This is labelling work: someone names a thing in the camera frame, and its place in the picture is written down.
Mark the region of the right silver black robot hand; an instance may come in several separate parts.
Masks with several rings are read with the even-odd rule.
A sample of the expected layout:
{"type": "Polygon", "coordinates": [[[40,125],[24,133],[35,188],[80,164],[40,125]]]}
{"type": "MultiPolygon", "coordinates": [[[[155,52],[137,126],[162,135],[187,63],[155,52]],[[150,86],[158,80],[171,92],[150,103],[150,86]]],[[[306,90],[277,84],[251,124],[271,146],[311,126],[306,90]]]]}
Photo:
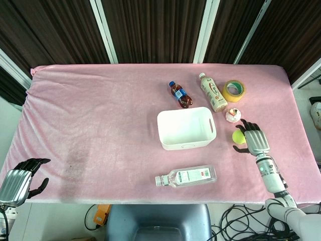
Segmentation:
{"type": "Polygon", "coordinates": [[[247,147],[240,149],[234,145],[233,149],[238,153],[248,153],[255,157],[267,154],[270,151],[270,146],[265,133],[260,129],[258,124],[248,122],[242,118],[240,121],[243,125],[237,125],[236,128],[244,135],[247,147]]]}

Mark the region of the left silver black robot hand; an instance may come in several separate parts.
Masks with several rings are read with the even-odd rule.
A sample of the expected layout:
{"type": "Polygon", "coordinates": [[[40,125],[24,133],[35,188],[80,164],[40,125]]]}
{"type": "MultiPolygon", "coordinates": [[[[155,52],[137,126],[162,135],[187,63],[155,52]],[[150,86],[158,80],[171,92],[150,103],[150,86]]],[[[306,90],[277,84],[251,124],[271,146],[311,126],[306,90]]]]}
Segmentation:
{"type": "Polygon", "coordinates": [[[47,187],[49,178],[34,190],[30,189],[33,176],[42,164],[50,162],[47,158],[31,158],[18,163],[14,169],[9,170],[1,186],[1,208],[16,208],[24,204],[27,199],[39,195],[47,187]]]}

